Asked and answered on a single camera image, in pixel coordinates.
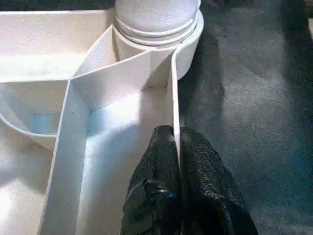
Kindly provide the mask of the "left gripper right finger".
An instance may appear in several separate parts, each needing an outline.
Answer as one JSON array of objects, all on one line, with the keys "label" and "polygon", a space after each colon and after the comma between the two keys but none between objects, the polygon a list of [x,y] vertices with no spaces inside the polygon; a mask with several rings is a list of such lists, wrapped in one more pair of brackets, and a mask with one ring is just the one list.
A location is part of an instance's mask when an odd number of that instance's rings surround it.
[{"label": "left gripper right finger", "polygon": [[180,130],[183,234],[256,235],[243,196],[218,152],[197,131]]}]

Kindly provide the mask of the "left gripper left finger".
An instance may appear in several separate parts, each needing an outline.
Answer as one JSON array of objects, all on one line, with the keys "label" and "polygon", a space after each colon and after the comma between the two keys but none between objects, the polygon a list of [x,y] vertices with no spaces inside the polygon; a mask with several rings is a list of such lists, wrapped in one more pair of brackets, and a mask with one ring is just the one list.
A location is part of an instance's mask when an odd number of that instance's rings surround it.
[{"label": "left gripper left finger", "polygon": [[181,180],[173,128],[154,129],[128,185],[122,235],[178,235],[182,220]]}]

